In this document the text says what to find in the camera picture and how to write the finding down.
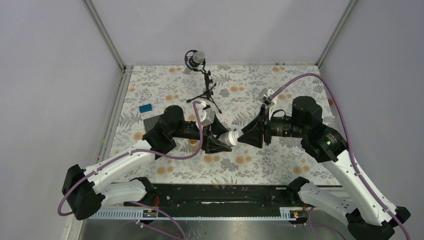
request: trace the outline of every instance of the blue object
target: blue object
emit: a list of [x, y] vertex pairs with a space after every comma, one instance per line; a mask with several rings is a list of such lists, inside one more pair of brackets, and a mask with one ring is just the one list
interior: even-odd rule
[[140, 113], [145, 113], [152, 110], [152, 105], [147, 104], [147, 105], [140, 106], [139, 108], [140, 108]]

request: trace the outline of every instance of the floral tablecloth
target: floral tablecloth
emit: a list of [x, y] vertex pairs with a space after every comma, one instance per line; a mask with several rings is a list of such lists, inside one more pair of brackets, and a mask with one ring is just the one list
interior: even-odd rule
[[[261, 102], [256, 100], [263, 88], [278, 89], [297, 75], [312, 72], [319, 74], [316, 66], [207, 66], [211, 78], [217, 83], [214, 100], [218, 119], [230, 129], [241, 130], [259, 112]], [[152, 65], [134, 66], [125, 96], [119, 123], [110, 154], [117, 154], [140, 140], [145, 134], [143, 119], [163, 113], [170, 105], [179, 105], [186, 120], [196, 119], [187, 99], [204, 91], [200, 72], [184, 73], [184, 66]], [[278, 96], [276, 109], [291, 114], [292, 100], [298, 96], [311, 96], [322, 106], [323, 121], [335, 128], [326, 91], [314, 77], [305, 77], [290, 85]], [[151, 104], [153, 110], [139, 112], [139, 106]], [[191, 154], [187, 139], [175, 139], [177, 147], [169, 154]], [[189, 160], [159, 158], [126, 173], [118, 181], [135, 177], [148, 177], [152, 183], [173, 184], [263, 184], [285, 185], [298, 176], [317, 185], [340, 185], [333, 175], [300, 147], [300, 139], [274, 137], [262, 149], [239, 144], [232, 152], [213, 155], [199, 153]]]

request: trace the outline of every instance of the tripod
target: tripod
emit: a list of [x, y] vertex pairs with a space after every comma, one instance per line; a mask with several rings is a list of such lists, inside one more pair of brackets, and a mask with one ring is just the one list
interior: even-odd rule
[[212, 91], [214, 89], [214, 87], [217, 85], [216, 83], [213, 84], [213, 80], [209, 78], [209, 76], [211, 75], [211, 71], [205, 71], [204, 69], [201, 69], [200, 72], [204, 75], [204, 86], [206, 87], [206, 91], [204, 91], [202, 94], [193, 97], [192, 99], [187, 100], [187, 103], [195, 100], [195, 99], [206, 99], [211, 101], [215, 107], [218, 109], [218, 112], [220, 114], [222, 114], [223, 112], [220, 110], [220, 108], [217, 106], [217, 104], [215, 103], [214, 99], [212, 98], [212, 95], [214, 95], [214, 91]]

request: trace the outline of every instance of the gray wall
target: gray wall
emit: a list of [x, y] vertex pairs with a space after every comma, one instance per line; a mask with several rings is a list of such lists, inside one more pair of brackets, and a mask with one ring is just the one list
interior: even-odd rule
[[0, 239], [57, 240], [66, 170], [94, 162], [120, 71], [80, 0], [1, 1], [0, 23]]
[[[424, 2], [358, 1], [321, 72], [358, 162], [423, 238]], [[405, 239], [397, 228], [396, 237]]]
[[349, 0], [93, 0], [123, 61], [315, 63]]

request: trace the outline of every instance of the metallic floor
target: metallic floor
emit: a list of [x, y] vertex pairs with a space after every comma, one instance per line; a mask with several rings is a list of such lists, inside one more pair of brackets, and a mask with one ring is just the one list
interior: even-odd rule
[[[335, 218], [316, 210], [313, 223], [328, 224], [343, 233], [347, 240], [354, 240], [348, 229]], [[309, 226], [285, 226], [286, 221], [178, 221], [189, 240], [291, 240], [316, 239]], [[152, 226], [181, 237], [169, 220], [155, 221]], [[341, 240], [335, 232], [316, 226], [322, 240]], [[88, 219], [84, 221], [79, 240], [171, 240], [170, 237], [148, 228], [140, 228], [133, 220]]]

